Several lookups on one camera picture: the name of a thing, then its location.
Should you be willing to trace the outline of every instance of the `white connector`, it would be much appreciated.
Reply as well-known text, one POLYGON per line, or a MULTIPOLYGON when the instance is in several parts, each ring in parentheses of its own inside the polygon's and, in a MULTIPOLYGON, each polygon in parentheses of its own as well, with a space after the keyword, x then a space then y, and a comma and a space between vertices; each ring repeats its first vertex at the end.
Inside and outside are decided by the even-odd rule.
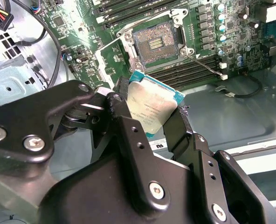
POLYGON ((220 69, 225 69, 225 68, 227 68, 227 63, 220 62, 219 67, 220 67, 220 69))
POLYGON ((224 80, 228 79, 228 75, 221 75, 220 78, 221 78, 221 80, 224 81, 224 80))

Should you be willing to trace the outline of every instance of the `chip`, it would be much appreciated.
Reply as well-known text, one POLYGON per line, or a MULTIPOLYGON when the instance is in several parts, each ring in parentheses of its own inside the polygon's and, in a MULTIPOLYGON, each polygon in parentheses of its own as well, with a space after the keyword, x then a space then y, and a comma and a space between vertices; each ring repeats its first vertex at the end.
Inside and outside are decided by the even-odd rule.
POLYGON ((211 49, 211 45, 209 43, 203 44, 201 47, 202 47, 203 50, 211 49))
POLYGON ((198 7, 196 8, 196 12, 197 12, 197 13, 203 13, 203 12, 206 12, 206 10, 207 10, 207 8, 206 8, 205 5, 198 6, 198 7))
POLYGON ((227 23, 227 29, 231 29, 233 27, 233 22, 227 23))
POLYGON ((197 19, 198 19, 199 21, 207 20, 207 14, 204 13, 204 14, 198 15, 198 16, 197 16, 197 19))
POLYGON ((203 42, 203 43, 209 42, 209 36, 202 37, 202 38, 201 38, 201 42, 203 42))
POLYGON ((136 31, 132 36, 143 65, 179 55, 172 21, 136 31))
POLYGON ((208 22, 205 21, 205 22, 201 22, 198 24, 199 28, 200 29, 204 29, 204 28, 207 28, 208 27, 208 22))
POLYGON ((62 19, 61 16, 58 16, 56 18, 53 19, 54 20, 54 23, 56 24, 56 26, 62 26, 64 24, 64 21, 62 19))
POLYGON ((208 34, 209 34, 208 29, 204 29, 204 30, 201 30, 201 31, 200 31, 200 35, 201 35, 201 36, 206 36, 206 35, 208 35, 208 34))
POLYGON ((241 35, 240 35, 240 39, 243 40, 243 39, 246 38, 246 36, 247 36, 246 34, 241 34, 241 35))

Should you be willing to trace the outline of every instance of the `screw hole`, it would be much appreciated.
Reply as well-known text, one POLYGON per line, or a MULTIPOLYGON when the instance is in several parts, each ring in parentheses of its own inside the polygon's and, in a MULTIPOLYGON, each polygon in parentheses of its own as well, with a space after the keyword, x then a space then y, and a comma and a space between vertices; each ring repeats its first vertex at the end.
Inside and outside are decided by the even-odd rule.
POLYGON ((140 149, 144 149, 144 145, 142 145, 141 142, 138 142, 138 143, 137 143, 137 147, 140 148, 140 149))
POLYGON ((91 120, 91 123, 92 124, 96 124, 97 122, 99 122, 100 121, 100 118, 98 117, 98 116, 93 116, 92 117, 92 120, 91 120))
POLYGON ((137 128, 135 128, 135 127, 132 127, 132 131, 133 132, 138 132, 137 128))
POLYGON ((114 97, 114 99, 116 99, 118 101, 123 101, 123 99, 121 99, 121 97, 119 95, 114 95, 113 97, 114 97))
POLYGON ((211 178, 215 181, 216 177, 213 174, 209 174, 211 176, 211 178))

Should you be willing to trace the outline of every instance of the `black bracket arm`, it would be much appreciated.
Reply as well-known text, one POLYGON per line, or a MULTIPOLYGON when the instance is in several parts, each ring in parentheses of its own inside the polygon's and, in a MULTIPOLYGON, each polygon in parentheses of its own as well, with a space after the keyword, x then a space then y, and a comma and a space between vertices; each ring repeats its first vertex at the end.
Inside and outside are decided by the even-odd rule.
POLYGON ((41 174, 53 154, 53 138, 63 115, 92 96, 89 86, 73 80, 1 106, 0 174, 41 174))
POLYGON ((171 198, 143 128, 131 118, 121 95, 109 93, 107 100, 133 205, 144 216, 157 218, 168 209, 171 198))

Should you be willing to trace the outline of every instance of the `green circuit board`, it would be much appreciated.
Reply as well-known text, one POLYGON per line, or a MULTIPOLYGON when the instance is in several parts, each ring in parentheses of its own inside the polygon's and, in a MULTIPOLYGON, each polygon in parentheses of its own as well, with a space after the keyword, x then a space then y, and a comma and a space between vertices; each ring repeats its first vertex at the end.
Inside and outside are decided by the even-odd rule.
MULTIPOLYGON (((169 43, 185 42, 184 45, 188 49, 193 49, 192 57, 199 61, 213 57, 212 69, 219 69, 218 62, 225 61, 229 77, 237 75, 244 67, 250 71, 269 67, 270 57, 261 50, 261 44, 276 38, 274 27, 266 29, 265 24, 260 23, 259 28, 254 29, 248 25, 251 21, 257 21, 255 5, 259 4, 260 0, 43 0, 41 2, 40 17, 58 37, 62 50, 73 58, 72 61, 68 61, 70 70, 77 79, 92 88, 112 87, 99 70, 100 61, 96 57, 96 51, 118 38, 120 30, 135 22, 138 23, 131 26, 132 34, 137 32, 138 35, 140 30, 146 29, 145 33, 151 36, 159 32, 160 27, 153 28, 154 26, 166 22, 176 26, 175 22, 173 24, 174 17, 166 14, 170 10, 182 9, 185 10, 185 14, 182 25, 177 28, 172 27, 172 32, 176 33, 181 29, 181 33, 176 33, 173 40, 168 39, 169 43), (216 9, 216 5, 220 3, 224 5, 222 12, 216 9), (239 19, 238 14, 244 13, 245 10, 248 10, 249 17, 245 20, 239 19), (220 14, 223 14, 225 19, 218 20, 220 14), (217 29, 222 24, 226 28, 225 31, 217 29), (220 41, 222 35, 226 36, 226 41, 220 41), (237 54, 243 58, 242 65, 237 64, 237 54)), ((166 50, 166 54, 157 59, 150 57, 148 61, 142 62, 146 74, 154 73, 159 77, 161 71, 189 65, 192 62, 188 57, 176 60, 180 57, 179 51, 164 49, 167 47, 167 42, 164 42, 167 41, 167 37, 167 35, 159 36, 151 40, 151 43, 148 42, 151 44, 149 46, 153 47, 145 53, 146 55, 152 53, 153 49, 161 53, 166 50)), ((137 45, 134 45, 134 49, 142 54, 142 49, 137 49, 137 45)), ((121 39, 105 47, 101 51, 101 56, 105 73, 112 83, 115 83, 120 76, 131 76, 133 72, 129 60, 131 56, 126 52, 121 39)), ((162 82, 165 82, 164 80, 169 84, 166 78, 162 79, 162 82)), ((182 90, 190 85, 195 86, 195 83, 203 84, 216 80, 217 77, 211 75, 196 79, 194 83, 174 84, 174 88, 182 90)))

